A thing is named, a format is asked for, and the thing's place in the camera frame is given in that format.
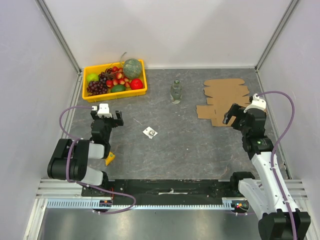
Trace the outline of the yellow plastic fruit bin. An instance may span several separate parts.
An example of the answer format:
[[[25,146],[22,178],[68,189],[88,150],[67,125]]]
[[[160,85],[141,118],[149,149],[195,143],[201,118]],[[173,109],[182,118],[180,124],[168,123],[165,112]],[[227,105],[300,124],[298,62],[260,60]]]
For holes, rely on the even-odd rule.
[[[104,72],[107,68],[111,68],[111,67],[123,68],[124,63],[125,63],[125,61],[114,62],[114,63],[108,63],[108,64],[88,66],[88,67],[84,68],[84,70],[83,70],[82,98],[89,103],[93,103],[93,102],[98,102],[98,101],[113,100],[113,99],[119,99],[119,98],[125,98],[125,97],[134,97],[134,96],[144,95],[148,89],[146,73],[145,73],[145,66],[144,66],[144,61],[142,59],[138,59],[138,60],[142,64],[142,72],[141,72],[140,76],[136,79],[140,79],[142,81],[142,83],[143,83],[142,89],[131,90],[131,88],[126,88],[125,91],[111,93],[111,88],[108,88],[108,91],[106,94],[88,96],[88,92],[86,90],[86,88],[88,86],[88,82],[86,80],[86,76],[91,73],[95,73],[95,74],[99,75],[101,72]]]

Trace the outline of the green netted melon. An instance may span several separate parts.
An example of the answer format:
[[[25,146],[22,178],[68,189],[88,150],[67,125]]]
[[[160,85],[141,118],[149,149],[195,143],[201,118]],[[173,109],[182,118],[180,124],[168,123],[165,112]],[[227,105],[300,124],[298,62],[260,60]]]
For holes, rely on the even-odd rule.
[[[135,79],[142,73],[142,64],[139,60],[135,58],[127,59],[123,65],[123,72],[129,79]]]

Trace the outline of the dark purple grape bunch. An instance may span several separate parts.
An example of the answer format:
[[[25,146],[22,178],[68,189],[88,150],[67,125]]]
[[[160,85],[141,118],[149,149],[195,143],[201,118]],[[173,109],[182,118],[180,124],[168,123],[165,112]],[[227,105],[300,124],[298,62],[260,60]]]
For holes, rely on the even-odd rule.
[[[90,81],[86,91],[89,97],[106,94],[108,92],[107,81]]]

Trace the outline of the small white packet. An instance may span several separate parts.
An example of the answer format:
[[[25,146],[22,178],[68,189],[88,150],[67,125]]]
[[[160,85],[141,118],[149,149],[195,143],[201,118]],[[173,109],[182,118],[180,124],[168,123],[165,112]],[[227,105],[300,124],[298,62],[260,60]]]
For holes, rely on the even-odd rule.
[[[145,130],[143,130],[142,133],[145,134],[149,139],[152,139],[154,136],[158,134],[158,132],[155,131],[150,126],[148,126]]]

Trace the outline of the green apple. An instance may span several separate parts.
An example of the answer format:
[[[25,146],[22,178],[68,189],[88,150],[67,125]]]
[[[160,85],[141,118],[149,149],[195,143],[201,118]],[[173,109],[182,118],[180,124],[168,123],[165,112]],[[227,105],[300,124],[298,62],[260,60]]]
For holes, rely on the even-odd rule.
[[[96,74],[96,73],[90,73],[86,76],[86,81],[88,83],[90,82],[98,82],[100,79],[99,79],[99,76]]]

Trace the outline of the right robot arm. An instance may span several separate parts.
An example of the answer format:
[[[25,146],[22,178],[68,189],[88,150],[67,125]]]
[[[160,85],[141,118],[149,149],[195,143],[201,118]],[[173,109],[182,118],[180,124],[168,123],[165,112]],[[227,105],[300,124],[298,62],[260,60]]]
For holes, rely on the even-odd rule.
[[[274,145],[265,135],[267,114],[264,106],[248,107],[232,104],[224,115],[226,125],[242,134],[242,146],[259,175],[259,187],[250,172],[232,174],[229,191],[235,197],[244,196],[258,218],[258,231],[263,240],[303,240],[311,217],[301,211],[282,177]]]

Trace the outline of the brown cardboard box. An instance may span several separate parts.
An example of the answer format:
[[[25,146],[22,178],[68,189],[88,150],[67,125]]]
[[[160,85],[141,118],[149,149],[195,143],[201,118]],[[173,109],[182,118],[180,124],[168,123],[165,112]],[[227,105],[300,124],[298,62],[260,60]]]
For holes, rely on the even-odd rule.
[[[224,115],[232,104],[246,107],[249,105],[250,91],[241,78],[209,79],[204,82],[206,105],[197,105],[199,119],[210,120],[214,127],[229,127],[234,121],[232,117],[224,124]]]

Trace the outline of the yellow snack packet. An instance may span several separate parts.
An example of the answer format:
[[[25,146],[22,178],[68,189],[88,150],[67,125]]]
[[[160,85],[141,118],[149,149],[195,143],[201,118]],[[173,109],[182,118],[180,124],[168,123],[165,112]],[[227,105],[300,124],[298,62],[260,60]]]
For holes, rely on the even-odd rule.
[[[116,155],[110,151],[107,158],[104,160],[105,165],[108,166],[115,159],[115,157]]]

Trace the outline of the green avocado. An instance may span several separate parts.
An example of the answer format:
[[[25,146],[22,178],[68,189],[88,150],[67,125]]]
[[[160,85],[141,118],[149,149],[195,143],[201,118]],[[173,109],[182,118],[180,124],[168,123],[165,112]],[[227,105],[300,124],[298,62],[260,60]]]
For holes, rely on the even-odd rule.
[[[123,92],[126,90],[126,87],[122,84],[117,84],[117,85],[114,85],[111,89],[110,89],[110,92],[111,93],[118,93],[118,92]]]

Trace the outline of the red tomato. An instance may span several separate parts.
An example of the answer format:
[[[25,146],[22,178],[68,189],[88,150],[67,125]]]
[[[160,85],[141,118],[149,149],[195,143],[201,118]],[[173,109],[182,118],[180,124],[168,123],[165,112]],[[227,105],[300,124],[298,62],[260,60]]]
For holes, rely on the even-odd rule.
[[[143,82],[139,78],[135,78],[130,82],[131,90],[140,90],[144,88]]]

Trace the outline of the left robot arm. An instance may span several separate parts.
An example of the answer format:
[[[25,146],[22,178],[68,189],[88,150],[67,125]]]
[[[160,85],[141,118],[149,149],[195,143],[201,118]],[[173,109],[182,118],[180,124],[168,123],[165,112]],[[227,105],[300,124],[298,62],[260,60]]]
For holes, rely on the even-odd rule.
[[[89,167],[88,160],[106,159],[109,156],[112,129],[124,125],[123,115],[117,110],[114,117],[101,109],[92,110],[90,114],[93,119],[90,139],[59,139],[49,161],[47,175],[50,179],[92,185],[92,191],[104,197],[110,191],[108,175]]]

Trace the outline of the clear glass bottle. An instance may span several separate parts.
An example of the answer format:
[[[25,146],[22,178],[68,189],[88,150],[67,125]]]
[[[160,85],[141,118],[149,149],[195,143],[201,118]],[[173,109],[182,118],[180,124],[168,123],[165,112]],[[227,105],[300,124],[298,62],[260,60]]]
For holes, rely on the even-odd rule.
[[[182,85],[176,79],[170,88],[170,98],[173,104],[179,104],[182,99]]]

